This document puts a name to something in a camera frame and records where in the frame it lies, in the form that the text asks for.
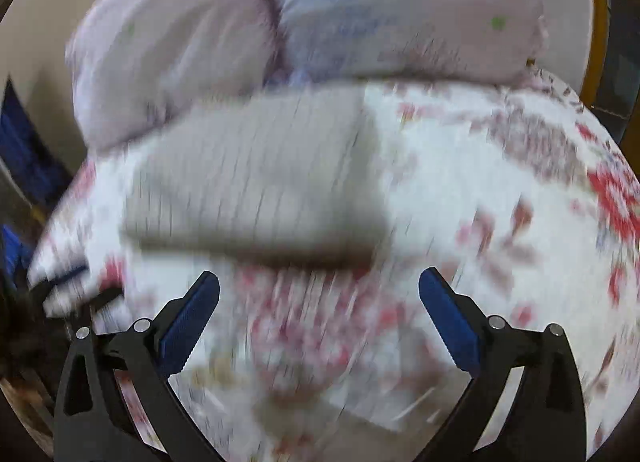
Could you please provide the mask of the beige knitted small garment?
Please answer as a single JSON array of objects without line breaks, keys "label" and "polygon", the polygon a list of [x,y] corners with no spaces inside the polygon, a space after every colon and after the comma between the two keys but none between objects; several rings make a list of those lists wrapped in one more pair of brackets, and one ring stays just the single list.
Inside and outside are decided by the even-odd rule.
[{"label": "beige knitted small garment", "polygon": [[134,173],[124,233],[151,248],[363,264],[390,231],[360,84],[195,105]]}]

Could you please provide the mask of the yellow wooden bed frame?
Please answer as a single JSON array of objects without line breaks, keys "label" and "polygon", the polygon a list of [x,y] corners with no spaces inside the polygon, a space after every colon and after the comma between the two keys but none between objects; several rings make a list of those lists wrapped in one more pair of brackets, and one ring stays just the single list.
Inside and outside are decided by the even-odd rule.
[{"label": "yellow wooden bed frame", "polygon": [[588,107],[592,107],[597,100],[598,89],[603,78],[606,48],[608,47],[608,30],[610,30],[608,0],[591,1],[591,40],[584,82],[582,82],[582,90],[580,91],[580,99]]}]

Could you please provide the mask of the white blue patterned pillow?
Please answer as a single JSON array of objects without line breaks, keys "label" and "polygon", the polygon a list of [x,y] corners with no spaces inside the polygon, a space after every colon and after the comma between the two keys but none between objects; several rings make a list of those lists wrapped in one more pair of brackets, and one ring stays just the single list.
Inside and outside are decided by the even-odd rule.
[{"label": "white blue patterned pillow", "polygon": [[511,83],[547,40],[544,0],[273,0],[285,63],[334,78]]}]

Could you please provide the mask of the floral patterned bed sheet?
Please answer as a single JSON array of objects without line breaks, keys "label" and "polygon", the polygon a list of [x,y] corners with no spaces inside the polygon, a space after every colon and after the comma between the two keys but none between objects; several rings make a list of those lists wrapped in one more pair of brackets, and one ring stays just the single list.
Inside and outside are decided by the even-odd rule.
[{"label": "floral patterned bed sheet", "polygon": [[352,83],[378,131],[390,218],[367,263],[271,263],[128,237],[134,173],[184,115],[85,162],[29,278],[88,264],[47,299],[50,315],[121,283],[94,320],[112,332],[211,271],[219,305],[170,384],[226,459],[408,461],[468,384],[419,299],[419,276],[435,267],[488,315],[564,328],[596,452],[639,388],[639,183],[568,85],[544,71],[534,79],[531,89]]}]

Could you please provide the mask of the white pillow on left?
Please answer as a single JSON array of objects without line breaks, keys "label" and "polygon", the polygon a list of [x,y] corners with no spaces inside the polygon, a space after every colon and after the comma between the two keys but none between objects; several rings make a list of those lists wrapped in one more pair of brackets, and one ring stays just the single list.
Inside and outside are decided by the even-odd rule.
[{"label": "white pillow on left", "polygon": [[277,52],[269,0],[96,0],[66,48],[84,142],[105,150],[198,97],[258,90]]}]

